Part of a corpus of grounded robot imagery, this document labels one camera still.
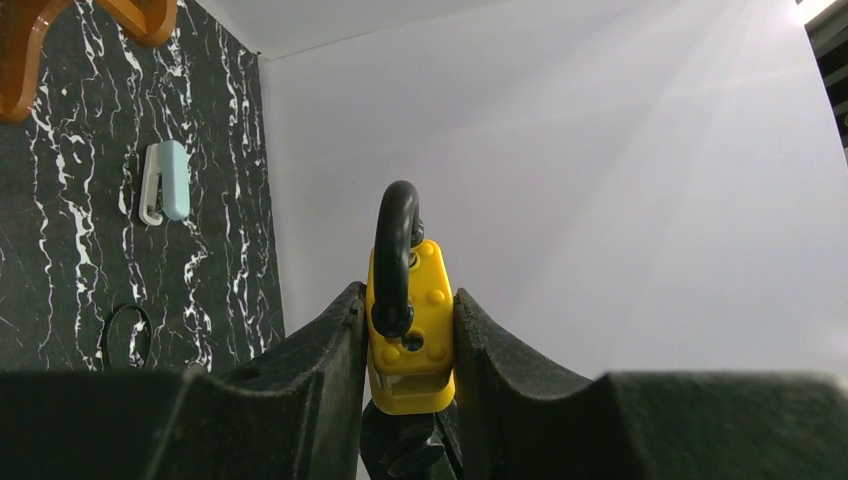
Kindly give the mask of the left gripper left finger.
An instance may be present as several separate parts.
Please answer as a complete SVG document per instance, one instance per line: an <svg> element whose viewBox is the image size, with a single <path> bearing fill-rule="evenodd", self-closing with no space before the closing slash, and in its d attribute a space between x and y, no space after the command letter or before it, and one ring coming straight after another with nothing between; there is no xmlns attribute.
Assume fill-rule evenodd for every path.
<svg viewBox="0 0 848 480"><path fill-rule="evenodd" d="M5 479L352 479L365 287L229 372L20 371L1 377Z"/></svg>

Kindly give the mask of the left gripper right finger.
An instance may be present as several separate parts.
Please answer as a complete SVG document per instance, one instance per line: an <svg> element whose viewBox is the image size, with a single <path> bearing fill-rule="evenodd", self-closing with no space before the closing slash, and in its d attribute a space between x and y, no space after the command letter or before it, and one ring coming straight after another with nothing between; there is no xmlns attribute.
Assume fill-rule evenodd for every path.
<svg viewBox="0 0 848 480"><path fill-rule="evenodd" d="M843 479L847 384L798 372L583 377L454 304L468 479Z"/></svg>

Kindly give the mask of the yellow padlock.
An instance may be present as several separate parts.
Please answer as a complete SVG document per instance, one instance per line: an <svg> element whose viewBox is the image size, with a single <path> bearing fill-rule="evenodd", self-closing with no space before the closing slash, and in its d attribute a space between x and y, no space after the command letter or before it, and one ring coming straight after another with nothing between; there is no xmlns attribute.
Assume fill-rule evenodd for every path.
<svg viewBox="0 0 848 480"><path fill-rule="evenodd" d="M431 414L454 399L453 290L441 247L424 235L417 189L385 190L366 284L367 371L388 415Z"/></svg>

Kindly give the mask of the black cable loop lock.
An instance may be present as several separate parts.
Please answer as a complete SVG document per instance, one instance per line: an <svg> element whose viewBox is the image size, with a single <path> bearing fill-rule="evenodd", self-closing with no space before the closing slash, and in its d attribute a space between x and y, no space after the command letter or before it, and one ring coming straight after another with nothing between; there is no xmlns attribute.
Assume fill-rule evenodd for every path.
<svg viewBox="0 0 848 480"><path fill-rule="evenodd" d="M144 308L133 303L117 306L103 321L98 339L101 369L108 371L114 367L112 357L115 352L118 353L120 368L147 368L152 340L152 321Z"/></svg>

